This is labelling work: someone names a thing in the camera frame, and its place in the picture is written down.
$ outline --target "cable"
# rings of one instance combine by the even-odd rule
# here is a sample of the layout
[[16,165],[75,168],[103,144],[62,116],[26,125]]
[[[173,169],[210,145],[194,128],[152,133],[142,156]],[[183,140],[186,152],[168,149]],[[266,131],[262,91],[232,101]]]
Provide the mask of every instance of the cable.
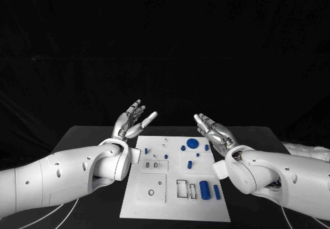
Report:
[[[281,206],[281,208],[282,208],[282,211],[284,211],[284,207],[282,207],[282,206]],[[285,212],[284,212],[284,216],[285,216],[285,219],[286,219]],[[289,225],[289,228],[292,229],[291,224],[289,224],[289,222],[288,222],[288,219],[286,219],[286,223],[288,223],[288,225]]]
[[325,228],[330,229],[330,227],[328,227],[317,218],[312,217],[312,219],[314,219]]
[[62,207],[63,205],[60,205],[47,215],[44,215],[40,219],[37,219],[33,223],[27,224],[26,226],[20,227],[18,229],[23,229],[26,227],[28,227],[31,224],[37,223],[40,220],[43,220],[49,215],[53,214],[54,211],[57,211],[57,209]]
[[24,225],[24,226],[20,227],[18,229],[23,229],[23,228],[28,227],[31,224],[34,224],[34,223],[37,223],[40,220],[43,220],[47,216],[50,216],[50,215],[57,211],[57,209],[59,209],[62,206],[63,206],[63,204],[62,204],[49,214],[46,214],[41,218],[39,218],[33,223]]
[[[76,202],[77,202],[77,200],[79,200],[79,198],[76,199]],[[75,205],[76,205],[76,202],[75,202]],[[72,212],[72,210],[73,210],[73,208],[75,208],[75,205],[73,205],[73,207],[72,207],[72,209],[70,209],[70,212]],[[65,222],[66,218],[69,217],[70,212],[69,212],[67,216],[65,217],[62,223]],[[54,229],[57,229],[57,228],[60,227],[62,223],[57,225],[57,227],[56,227]]]

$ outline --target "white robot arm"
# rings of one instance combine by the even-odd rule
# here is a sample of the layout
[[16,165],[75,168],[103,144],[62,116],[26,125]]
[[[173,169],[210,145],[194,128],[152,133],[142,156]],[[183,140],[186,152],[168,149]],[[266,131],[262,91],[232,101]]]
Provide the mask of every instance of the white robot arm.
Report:
[[229,177],[243,194],[263,197],[279,206],[330,220],[330,164],[315,158],[256,151],[239,145],[230,131],[203,114],[194,115],[194,120],[197,131],[224,156],[224,160],[212,165],[216,178]]
[[65,204],[125,178],[141,153],[128,147],[126,139],[141,133],[157,116],[152,112],[132,126],[145,109],[138,107],[139,102],[121,114],[111,138],[98,146],[56,152],[26,166],[0,171],[0,218]]

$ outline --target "white board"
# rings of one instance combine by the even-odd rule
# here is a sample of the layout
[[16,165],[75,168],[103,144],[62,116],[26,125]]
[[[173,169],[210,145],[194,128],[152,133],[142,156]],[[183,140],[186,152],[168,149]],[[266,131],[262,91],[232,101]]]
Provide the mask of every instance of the white board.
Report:
[[[199,141],[196,149],[187,147],[188,138]],[[204,145],[209,145],[204,137],[138,136],[135,147],[141,149],[141,157],[138,164],[131,165],[121,218],[230,222],[220,182],[210,168],[213,154],[210,149],[204,151]],[[193,162],[191,169],[187,168],[188,160]],[[183,183],[178,182],[178,187],[177,180],[186,181],[187,198],[177,197]],[[209,183],[209,200],[200,196],[201,180]],[[191,199],[190,184],[194,184],[196,199]],[[216,199],[213,185],[217,185],[220,200]]]

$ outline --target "table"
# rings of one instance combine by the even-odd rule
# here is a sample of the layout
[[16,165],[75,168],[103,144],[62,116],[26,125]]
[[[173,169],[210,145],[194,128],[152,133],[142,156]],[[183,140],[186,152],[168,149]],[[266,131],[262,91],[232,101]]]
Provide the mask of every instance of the table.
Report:
[[[112,126],[73,126],[52,152],[96,146],[102,140],[111,137]],[[196,126],[148,126],[141,135],[150,136],[201,136]],[[227,129],[242,145],[248,145],[255,150],[289,154],[278,138],[268,127],[259,126],[229,126]],[[128,140],[128,146],[135,147],[137,137]],[[214,161],[223,159],[213,147]],[[73,211],[60,225],[59,229],[106,229],[106,228],[245,228],[245,229],[288,229],[288,224],[281,207],[268,199],[246,195],[239,192],[229,178],[220,180],[223,195],[226,200],[230,223],[200,222],[152,219],[121,219],[119,210],[124,200],[128,175],[122,181],[115,181],[111,185],[99,188],[88,196],[77,200]],[[59,210],[36,224],[27,228],[54,229],[63,221],[75,201],[66,203]],[[57,206],[34,208],[4,217],[0,220],[1,229],[16,229],[40,217],[43,217]],[[285,209],[286,217],[294,229],[322,228],[314,219]]]

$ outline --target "black backdrop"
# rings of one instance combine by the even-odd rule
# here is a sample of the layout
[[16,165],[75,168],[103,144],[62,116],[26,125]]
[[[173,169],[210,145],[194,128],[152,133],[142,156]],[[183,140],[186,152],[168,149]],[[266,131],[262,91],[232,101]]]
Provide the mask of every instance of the black backdrop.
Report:
[[330,146],[328,1],[1,1],[1,169],[73,125],[268,126]]

